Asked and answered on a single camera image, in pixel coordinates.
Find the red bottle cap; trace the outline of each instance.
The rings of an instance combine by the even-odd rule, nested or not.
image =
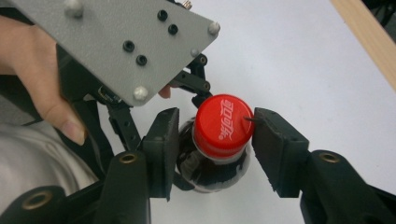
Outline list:
[[[253,118],[241,99],[221,94],[208,98],[198,109],[194,141],[208,157],[226,159],[240,152],[253,134]]]

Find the bolt head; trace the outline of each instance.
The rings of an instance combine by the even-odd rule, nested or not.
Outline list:
[[[211,35],[218,35],[219,31],[220,31],[220,24],[216,21],[210,23],[207,31],[211,34]]]
[[[168,13],[165,10],[160,10],[157,14],[157,18],[160,21],[166,21],[166,19],[168,19]]]
[[[139,64],[140,66],[144,66],[146,65],[146,63],[148,63],[148,58],[146,58],[146,56],[144,55],[139,55],[136,58],[136,63]]]
[[[177,34],[177,32],[178,32],[177,26],[174,25],[174,24],[171,24],[171,25],[168,27],[168,32],[169,32],[169,34],[171,34],[171,35]]]
[[[134,89],[134,98],[138,101],[144,101],[149,95],[149,91],[142,86],[136,87]]]
[[[192,49],[191,52],[190,52],[190,54],[191,54],[191,56],[192,56],[193,58],[196,58],[196,57],[198,57],[198,55],[199,55],[199,50],[198,50],[198,49]]]
[[[131,40],[125,40],[122,48],[126,51],[131,53],[132,51],[134,51],[134,42],[132,42]]]
[[[64,1],[64,13],[68,17],[81,18],[84,12],[84,6],[80,0],[65,0]]]

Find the plastic bottle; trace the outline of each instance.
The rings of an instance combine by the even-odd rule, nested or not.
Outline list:
[[[177,170],[200,192],[215,192],[235,184],[250,162],[248,140],[253,123],[248,105],[231,95],[205,100],[196,118],[179,130]]]

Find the coca-cola logo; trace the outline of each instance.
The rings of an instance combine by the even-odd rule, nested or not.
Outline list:
[[[221,128],[219,140],[223,140],[227,137],[233,140],[233,103],[228,100],[222,100],[220,105]]]

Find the gray metal bracket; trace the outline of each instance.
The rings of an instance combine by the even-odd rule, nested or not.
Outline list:
[[[133,106],[149,101],[219,33],[216,22],[165,0],[10,2]]]

